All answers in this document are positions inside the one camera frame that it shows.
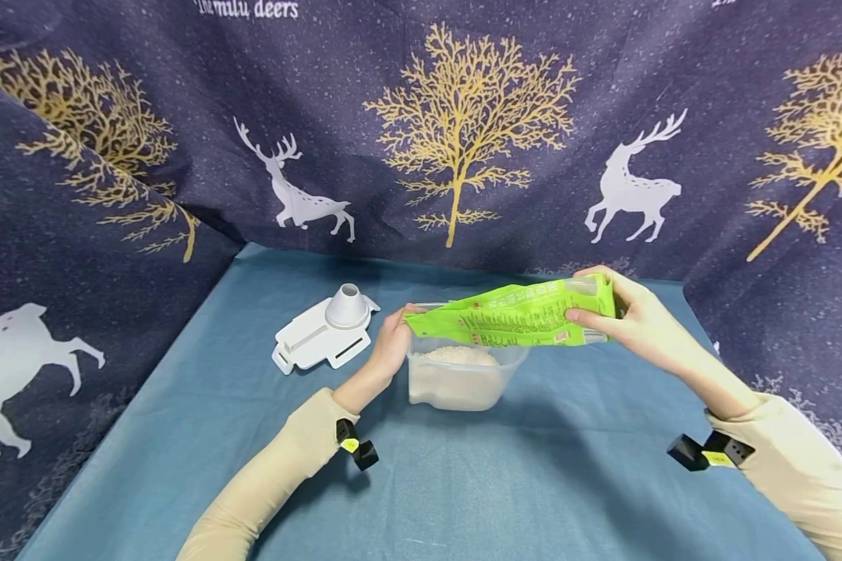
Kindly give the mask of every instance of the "white rice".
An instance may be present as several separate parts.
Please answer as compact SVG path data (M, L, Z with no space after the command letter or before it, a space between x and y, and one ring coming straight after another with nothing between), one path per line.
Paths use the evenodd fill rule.
M480 411L492 407L505 388L506 379L499 370L499 362L486 349L440 347L414 356L416 360L409 363L411 403L427 402L440 409ZM465 365L485 368L469 370Z
M440 347L420 355L428 360L449 362L450 365L499 366L493 355L482 348Z

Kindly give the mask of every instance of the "dark blue backdrop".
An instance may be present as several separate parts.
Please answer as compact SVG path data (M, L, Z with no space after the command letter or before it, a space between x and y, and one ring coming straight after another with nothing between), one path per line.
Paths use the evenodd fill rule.
M538 70L540 54L557 59ZM618 144L671 116L625 176ZM267 157L292 135L283 183L233 118ZM505 137L487 160L490 125ZM595 226L616 212L597 243L593 207ZM627 241L643 218L659 235ZM37 303L53 340L107 361L73 355L74 397L45 365L3 403L32 448L0 443L0 559L244 240L685 281L723 359L842 449L842 0L0 0L0 316Z

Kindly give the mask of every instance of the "white funnel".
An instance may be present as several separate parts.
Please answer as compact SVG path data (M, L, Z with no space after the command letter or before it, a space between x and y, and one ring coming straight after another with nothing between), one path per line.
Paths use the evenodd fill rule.
M371 309L368 299L362 296L358 286L344 284L327 303L324 317L327 323L339 330L351 330L368 320Z

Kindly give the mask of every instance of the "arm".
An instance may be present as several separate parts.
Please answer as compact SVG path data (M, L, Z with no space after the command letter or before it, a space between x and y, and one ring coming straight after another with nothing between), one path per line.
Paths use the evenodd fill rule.
M296 409L271 443L222 489L196 522L178 561L243 561L293 491L339 448L337 420L355 423L384 391L409 348L402 310L387 317L367 364L336 391L322 389Z
M705 402L714 429L755 449L740 469L829 561L842 561L842 456L782 397L755 393L689 335L650 290L598 266L628 306L623 319L569 309L568 319L603 331L674 374Z

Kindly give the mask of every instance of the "deer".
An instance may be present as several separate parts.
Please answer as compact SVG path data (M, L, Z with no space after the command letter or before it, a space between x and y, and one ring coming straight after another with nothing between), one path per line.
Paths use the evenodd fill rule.
M664 224L661 209L670 199L680 195L681 186L679 183L670 181L670 179L649 179L634 176L629 170L630 157L642 152L652 142L670 140L670 138L679 134L680 124L686 118L686 111L683 110L680 118L675 118L671 114L663 128L661 128L661 122L658 122L647 136L644 136L646 134L644 130L639 133L639 136L636 136L636 140L632 143L618 144L609 159L605 161L605 172L602 173L602 179L599 181L602 200L590 207L584 223L589 231L596 231L596 224L593 220L595 213L601 210L605 211L602 224L599 224L598 234L591 243L598 243L599 240L602 240L605 227L611 222L614 215L621 210L628 213L644 214L643 225L627 238L628 242L635 240L651 225L655 225L655 229L652 230L652 235L646 239L646 242L656 241Z
M106 364L103 353L78 337L56 341L41 319L47 308L27 303L0 316L0 443L15 448L20 459L31 450L31 441L17 435L2 413L3 402L24 390L44 365L59 365L72 374L74 396L82 387L78 356L82 351L97 359L97 368Z
M290 141L287 137L283 138L285 148L281 147L278 142L278 153L272 157L262 153L260 144L253 144L249 141L249 129L243 123L238 123L237 118L234 118L234 125L237 126L237 133L240 140L256 154L258 159L265 164L265 170L271 174L271 188L274 190L274 195L284 205L282 210L275 219L278 220L278 226L286 227L287 220L293 220L293 224L299 226L303 230L308 230L309 226L305 223L312 220L318 220L323 217L337 218L337 225L331 230L331 235L337 235L340 231L340 226L344 222L349 223L349 238L347 242L352 243L356 240L356 223L352 219L352 215L345 212L346 206L350 204L349 201L334 201L328 199L326 196L311 196L302 189L295 187L295 185L287 182L284 177L284 163L287 160L298 160L302 157L302 152L296 152L296 138L290 134Z

